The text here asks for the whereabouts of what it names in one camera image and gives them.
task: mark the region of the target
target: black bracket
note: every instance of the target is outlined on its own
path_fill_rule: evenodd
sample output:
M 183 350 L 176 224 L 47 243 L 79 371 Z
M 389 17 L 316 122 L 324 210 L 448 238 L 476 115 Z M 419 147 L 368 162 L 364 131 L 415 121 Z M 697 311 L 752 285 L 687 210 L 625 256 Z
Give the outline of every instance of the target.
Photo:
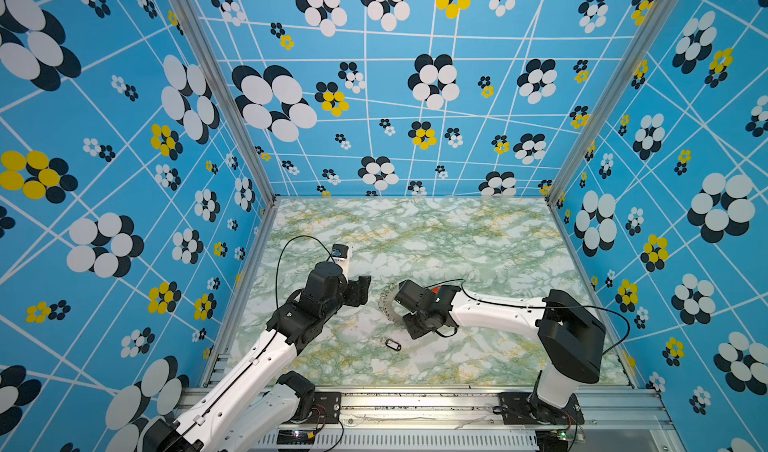
M 339 414 L 341 412 L 341 392 L 319 392 L 317 390 L 315 390 L 315 395 L 312 398 L 310 416 L 306 420 L 301 421 L 300 424 L 292 420 L 288 420 L 287 422 L 283 423 L 294 426 L 311 426 L 312 428 L 315 428 L 315 426 L 318 425 L 318 422 L 322 422 L 321 416 L 317 413 L 317 408 L 312 408 L 312 406 L 315 405 L 320 405 L 322 406 L 320 408 L 321 410 L 323 408 L 326 410 L 326 424 L 339 423 Z
M 530 392 L 501 392 L 499 405 L 493 408 L 494 414 L 500 414 L 505 425 L 563 425 L 583 424 L 584 415 L 576 395 L 571 395 L 568 404 L 561 410 L 546 405 L 534 408 L 528 401 Z

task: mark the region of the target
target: white flower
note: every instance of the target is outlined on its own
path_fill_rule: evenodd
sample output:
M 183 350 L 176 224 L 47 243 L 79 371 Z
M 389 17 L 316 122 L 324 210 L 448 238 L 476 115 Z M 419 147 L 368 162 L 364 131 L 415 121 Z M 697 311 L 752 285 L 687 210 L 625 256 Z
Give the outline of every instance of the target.
M 664 386 L 664 384 L 667 381 L 664 380 L 663 377 L 659 376 L 658 372 L 653 372 L 653 374 L 650 377 L 648 377 L 648 379 L 650 380 L 651 385 L 654 386 L 654 389 L 656 389 L 659 392 L 666 391 L 667 388 Z
M 112 76 L 112 87 L 114 87 L 118 93 L 123 93 L 128 88 L 128 86 L 125 85 L 123 78 L 118 76 Z

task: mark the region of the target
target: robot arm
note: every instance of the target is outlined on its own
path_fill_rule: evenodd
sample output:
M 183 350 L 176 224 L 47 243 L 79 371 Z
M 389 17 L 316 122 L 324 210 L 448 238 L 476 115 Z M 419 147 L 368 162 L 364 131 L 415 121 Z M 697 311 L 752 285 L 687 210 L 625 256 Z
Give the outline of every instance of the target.
M 348 247 L 334 244 L 331 255 L 334 262 L 315 265 L 306 286 L 273 313 L 259 340 L 224 380 L 172 426 L 153 420 L 144 428 L 138 452 L 237 452 L 278 424 L 308 416 L 314 386 L 295 372 L 284 374 L 269 394 L 251 403 L 320 335 L 341 306 L 359 307 L 368 301 L 371 277 L 346 278 Z
M 581 384 L 600 379 L 605 326 L 570 294 L 552 289 L 544 298 L 468 294 L 455 285 L 436 291 L 413 281 L 399 284 L 395 300 L 410 311 L 402 319 L 419 338 L 441 326 L 490 327 L 542 342 L 550 363 L 541 372 L 531 402 L 566 407 Z

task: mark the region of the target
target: black cable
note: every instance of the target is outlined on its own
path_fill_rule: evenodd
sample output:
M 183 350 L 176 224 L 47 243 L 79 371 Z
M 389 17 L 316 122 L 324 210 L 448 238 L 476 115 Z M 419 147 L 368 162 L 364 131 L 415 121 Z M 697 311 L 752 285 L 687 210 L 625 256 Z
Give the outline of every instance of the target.
M 341 443 L 341 439 L 342 439 L 342 438 L 344 438 L 344 424 L 342 424 L 342 422 L 341 422 L 341 417 L 339 417 L 339 425 L 341 426 L 341 436 L 340 436 L 340 437 L 339 437 L 339 439 L 336 441 L 336 443 L 335 443 L 334 445 L 332 445 L 332 446 L 331 446 L 331 448 L 329 448 L 329 449 L 325 449 L 323 452 L 329 452 L 330 450 L 333 450 L 333 449 L 335 449 L 335 448 L 336 448 L 336 446 L 337 446 L 337 445 L 339 445 L 339 444 Z
M 551 306 L 551 305 L 544 305 L 544 306 L 541 306 L 541 307 L 532 307 L 532 306 L 527 306 L 527 305 L 498 304 L 496 302 L 484 301 L 484 300 L 482 300 L 480 298 L 475 298 L 475 297 L 471 296 L 470 294 L 468 294 L 467 291 L 464 290 L 464 282 L 466 282 L 466 280 L 467 279 L 465 279 L 465 278 L 454 278 L 454 279 L 451 279 L 451 280 L 446 280 L 446 281 L 443 281 L 443 282 L 438 282 L 438 284 L 445 284 L 446 282 L 462 281 L 462 283 L 459 285 L 459 287 L 462 288 L 462 292 L 464 292 L 464 295 L 466 295 L 468 298 L 470 298 L 473 301 L 480 302 L 480 303 L 483 303 L 483 304 L 501 305 L 503 307 L 512 307 L 512 308 L 552 308 L 552 309 L 555 309 L 555 308 L 596 308 L 597 310 L 606 311 L 606 312 L 610 312 L 610 313 L 612 313 L 614 315 L 618 315 L 619 317 L 621 317 L 622 320 L 624 320 L 624 322 L 627 323 L 627 333 L 624 334 L 624 336 L 621 339 L 619 339 L 619 342 L 616 342 L 615 344 L 611 345 L 609 348 L 605 349 L 603 351 L 602 355 L 606 355 L 613 348 L 617 347 L 621 342 L 624 342 L 625 340 L 627 340 L 627 337 L 629 337 L 630 332 L 632 332 L 632 325 L 629 323 L 629 319 L 627 319 L 625 316 L 623 316 L 622 314 L 620 314 L 620 313 L 618 313 L 616 311 L 610 310 L 609 308 L 599 307 L 597 305 L 580 305 L 578 307 L 565 307 L 565 306 L 557 307 L 557 306 Z
M 435 332 L 437 335 L 439 335 L 440 337 L 444 337 L 444 338 L 453 337 L 453 336 L 454 336 L 454 335 L 456 335 L 456 333 L 458 332 L 458 327 L 454 327 L 454 328 L 453 328 L 453 334 L 450 334 L 450 335 L 444 335 L 444 334 L 441 334 L 439 330 L 435 330 L 434 332 Z
M 324 248 L 324 249 L 325 249 L 325 251 L 326 251 L 326 252 L 328 252 L 328 258 L 330 258 L 330 259 L 331 259 L 331 261 L 332 261 L 334 264 L 336 263 L 336 261 L 335 261 L 335 260 L 333 260 L 332 254 L 331 254 L 331 252 L 328 250 L 328 247 L 326 247 L 326 246 L 325 246 L 325 244 L 323 244 L 323 243 L 322 243 L 322 242 L 321 242 L 321 241 L 320 241 L 320 240 L 319 240 L 317 237 L 313 237 L 313 236 L 295 236 L 295 237 L 293 237 L 291 240 L 289 240 L 288 242 L 286 242 L 286 244 L 283 246 L 283 250 L 282 250 L 282 251 L 280 251 L 280 256 L 277 258 L 277 266 L 275 267 L 275 312 L 277 312 L 277 310 L 278 310 L 278 309 L 280 309 L 280 303 L 279 303 L 279 301 L 278 301 L 278 298 L 277 298 L 277 278 L 280 276 L 280 260 L 283 258 L 283 253 L 285 253 L 285 251 L 286 251 L 286 248 L 288 247 L 288 244 L 292 243 L 292 242 L 293 242 L 294 240 L 296 240 L 297 238 L 302 238 L 302 237 L 306 237 L 306 238 L 312 238 L 312 240 L 315 240 L 315 241 L 317 241 L 317 243 L 318 243 L 318 244 L 320 244 L 320 245 L 322 246 L 322 248 Z M 261 351 L 258 353 L 258 355 L 256 356 L 256 359 L 255 359 L 253 362 L 250 362 L 250 363 L 249 363 L 249 364 L 248 364 L 248 365 L 245 367 L 245 369 L 243 369 L 243 371 L 241 371 L 241 372 L 240 372 L 240 373 L 237 375 L 237 377 L 235 377 L 235 380 L 232 380 L 232 381 L 229 383 L 229 385 L 227 385 L 227 386 L 225 387 L 224 391 L 222 391 L 222 392 L 221 392 L 221 394 L 219 394 L 219 396 L 218 396 L 218 397 L 216 397 L 216 399 L 214 399 L 214 400 L 213 400 L 213 401 L 210 403 L 210 405 L 209 405 L 209 406 L 208 406 L 208 408 L 205 410 L 205 412 L 203 412 L 203 413 L 200 415 L 201 417 L 205 417 L 205 415 L 206 415 L 208 412 L 210 412 L 210 410 L 211 410 L 211 409 L 212 409 L 212 408 L 213 408 L 213 407 L 216 405 L 216 402 L 218 402 L 218 401 L 219 401 L 219 399 L 221 399 L 221 398 L 222 398 L 222 397 L 223 397 L 223 396 L 226 394 L 226 392 L 227 392 L 227 391 L 230 389 L 230 387 L 232 387 L 232 386 L 233 386 L 233 385 L 234 385 L 234 384 L 235 384 L 235 383 L 236 383 L 238 380 L 240 380 L 240 378 L 241 378 L 241 377 L 243 377 L 243 374 L 244 374 L 245 372 L 247 372 L 247 371 L 248 371 L 248 369 L 250 369 L 251 365 L 253 365 L 253 364 L 254 364 L 254 363 L 257 361 L 257 360 L 259 360 L 259 357 L 261 357 L 261 355 L 262 355 L 262 354 L 263 354 L 263 353 L 264 353 L 264 352 L 265 352 L 265 351 L 266 351 L 266 350 L 269 348 L 269 346 L 272 344 L 272 341 L 273 341 L 273 340 L 275 339 L 275 337 L 277 336 L 277 334 L 278 334 L 278 330 L 279 330 L 279 329 L 280 329 L 280 314 L 278 314 L 278 315 L 277 315 L 277 324 L 276 324 L 276 326 L 275 326 L 275 333 L 272 335 L 272 337 L 270 338 L 270 340 L 269 340 L 268 342 L 266 342 L 266 345 L 265 345 L 265 346 L 264 346 L 264 348 L 263 348 L 263 349 L 261 349 Z M 190 430 L 192 430 L 192 427 L 194 427 L 196 424 L 197 424 L 197 422 L 193 422 L 193 423 L 192 423 L 192 425 L 191 425 L 191 426 L 189 426 L 189 428 L 187 428 L 187 429 L 184 431 L 184 433 L 183 433 L 182 435 L 180 435 L 178 438 L 176 438 L 176 440 L 174 440 L 173 442 L 171 442 L 171 443 L 168 445 L 168 447 L 165 447 L 165 450 L 163 450 L 163 452 L 168 452 L 168 450 L 170 450 L 170 448 L 171 448 L 171 447 L 173 447 L 173 446 L 174 446 L 174 445 L 175 445 L 175 444 L 176 444 L 176 443 L 177 443 L 179 440 L 181 440 L 182 438 L 184 438 L 184 436 L 185 436 L 185 435 L 187 435 L 187 432 L 189 432 Z

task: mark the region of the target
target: yellow flower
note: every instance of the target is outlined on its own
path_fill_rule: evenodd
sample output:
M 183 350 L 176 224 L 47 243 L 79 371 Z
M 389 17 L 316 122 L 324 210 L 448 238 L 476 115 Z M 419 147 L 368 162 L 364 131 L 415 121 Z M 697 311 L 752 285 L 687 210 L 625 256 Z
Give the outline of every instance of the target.
M 33 305 L 27 308 L 27 323 L 42 324 L 50 313 L 51 308 L 45 302 Z
M 653 272 L 657 268 L 664 268 L 664 261 L 670 257 L 667 252 L 668 245 L 669 243 L 664 237 L 648 237 L 648 243 L 643 246 L 643 252 L 640 254 L 640 261 L 645 264 L 648 272 Z
M 685 352 L 683 349 L 685 349 L 685 345 L 683 342 L 678 341 L 674 337 L 670 337 L 670 341 L 666 343 L 667 348 L 670 350 L 670 355 L 672 357 L 677 358 L 683 358 L 685 357 Z
M 576 77 L 574 77 L 574 80 L 579 83 L 582 83 L 587 79 L 589 79 L 589 70 L 582 70 L 576 74 Z
M 726 67 L 734 63 L 734 56 L 731 55 L 733 52 L 733 47 L 728 47 L 725 50 L 718 50 L 715 53 L 714 59 L 710 62 L 710 70 L 714 73 L 723 72 Z
M 509 142 L 499 142 L 498 145 L 494 148 L 496 152 L 498 152 L 499 155 L 503 154 L 504 152 L 509 151 Z
M 293 48 L 293 40 L 290 35 L 284 35 L 280 38 L 280 46 L 285 50 L 291 50 Z
M 627 279 L 624 279 L 621 281 L 621 287 L 619 287 L 619 297 L 617 297 L 618 302 L 624 305 L 637 304 L 640 301 L 638 291 L 639 288 L 637 284 L 633 284 Z
M 642 62 L 640 62 L 640 64 L 638 65 L 637 70 L 634 72 L 634 76 L 636 79 L 641 79 L 647 72 L 648 72 L 648 59 L 645 59 Z
M 571 125 L 578 130 L 583 126 L 586 126 L 588 122 L 589 122 L 588 113 L 585 113 L 583 115 L 577 114 L 576 117 L 573 120 L 571 120 Z
M 641 25 L 643 23 L 643 20 L 645 20 L 645 17 L 648 15 L 648 11 L 652 6 L 654 6 L 653 2 L 648 2 L 647 0 L 640 2 L 638 9 L 631 15 L 635 25 Z

